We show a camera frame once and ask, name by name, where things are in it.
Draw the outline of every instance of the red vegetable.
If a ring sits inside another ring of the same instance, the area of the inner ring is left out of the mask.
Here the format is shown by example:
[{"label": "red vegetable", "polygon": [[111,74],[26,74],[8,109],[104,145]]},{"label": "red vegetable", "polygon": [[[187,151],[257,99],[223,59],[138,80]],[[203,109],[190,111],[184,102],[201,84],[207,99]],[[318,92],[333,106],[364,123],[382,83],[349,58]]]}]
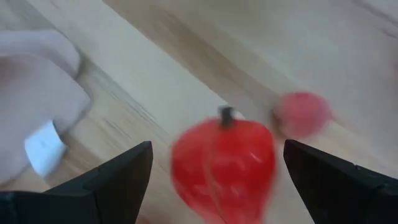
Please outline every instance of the red vegetable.
[{"label": "red vegetable", "polygon": [[284,95],[274,110],[281,132],[288,138],[307,138],[321,131],[331,119],[328,102],[307,91]]},{"label": "red vegetable", "polygon": [[261,222],[275,173],[272,135],[260,123],[206,120],[172,148],[172,179],[184,202],[211,224]]}]

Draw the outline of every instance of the small red tomato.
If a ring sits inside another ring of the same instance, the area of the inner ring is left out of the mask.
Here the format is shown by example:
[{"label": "small red tomato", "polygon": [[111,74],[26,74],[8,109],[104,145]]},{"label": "small red tomato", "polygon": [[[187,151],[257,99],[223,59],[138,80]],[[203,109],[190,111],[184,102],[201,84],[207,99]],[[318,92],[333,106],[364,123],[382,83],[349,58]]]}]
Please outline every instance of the small red tomato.
[{"label": "small red tomato", "polygon": [[177,193],[210,224],[261,222],[275,173],[272,135],[260,123],[208,119],[172,147],[171,172]]},{"label": "small red tomato", "polygon": [[299,91],[284,95],[274,110],[281,132],[288,138],[307,138],[331,119],[329,104],[322,97]]}]

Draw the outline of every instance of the red pepper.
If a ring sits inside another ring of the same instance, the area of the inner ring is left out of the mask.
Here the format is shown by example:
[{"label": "red pepper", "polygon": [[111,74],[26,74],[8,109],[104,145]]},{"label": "red pepper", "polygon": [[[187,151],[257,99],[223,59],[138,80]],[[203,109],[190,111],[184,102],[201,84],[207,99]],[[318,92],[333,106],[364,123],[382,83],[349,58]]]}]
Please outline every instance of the red pepper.
[{"label": "red pepper", "polygon": [[208,119],[172,147],[172,180],[183,201],[210,224],[257,224],[275,174],[272,135],[260,123]]}]

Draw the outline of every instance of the pepper stem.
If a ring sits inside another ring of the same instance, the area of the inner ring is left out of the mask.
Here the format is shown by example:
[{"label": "pepper stem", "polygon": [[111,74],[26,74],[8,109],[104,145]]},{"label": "pepper stem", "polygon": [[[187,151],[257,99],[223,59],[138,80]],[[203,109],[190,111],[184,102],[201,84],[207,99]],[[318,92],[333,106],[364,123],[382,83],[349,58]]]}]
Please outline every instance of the pepper stem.
[{"label": "pepper stem", "polygon": [[229,128],[233,125],[234,118],[232,116],[234,108],[230,106],[223,106],[220,108],[221,127]]}]

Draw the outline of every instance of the light wooden surface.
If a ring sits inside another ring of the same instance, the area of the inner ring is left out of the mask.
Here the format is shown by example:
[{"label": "light wooden surface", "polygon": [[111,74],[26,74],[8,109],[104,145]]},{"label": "light wooden surface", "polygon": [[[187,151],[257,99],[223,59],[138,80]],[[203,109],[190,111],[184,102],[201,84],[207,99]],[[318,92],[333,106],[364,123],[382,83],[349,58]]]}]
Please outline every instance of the light wooden surface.
[{"label": "light wooden surface", "polygon": [[[242,113],[239,117],[275,131],[274,103],[282,93],[301,88],[327,97],[336,115],[305,143],[398,177],[392,140],[397,132],[391,132],[395,39],[345,14],[350,8],[339,0],[105,2],[0,0],[2,30],[55,27],[81,50],[86,60],[78,82],[93,100],[63,136],[69,149],[56,172],[42,180],[28,169],[2,189],[43,191],[151,140],[154,167],[141,213],[154,224],[202,223],[172,188],[170,143],[226,103]],[[357,85],[361,78],[366,82]],[[350,86],[342,85],[346,80]],[[370,92],[365,94],[372,97],[369,103],[362,91]],[[362,124],[377,116],[367,111],[368,104],[383,103],[391,106],[377,108],[382,120]],[[373,126],[382,133],[376,132],[370,145],[373,132],[361,127]],[[281,157],[265,222],[313,223]]]}]

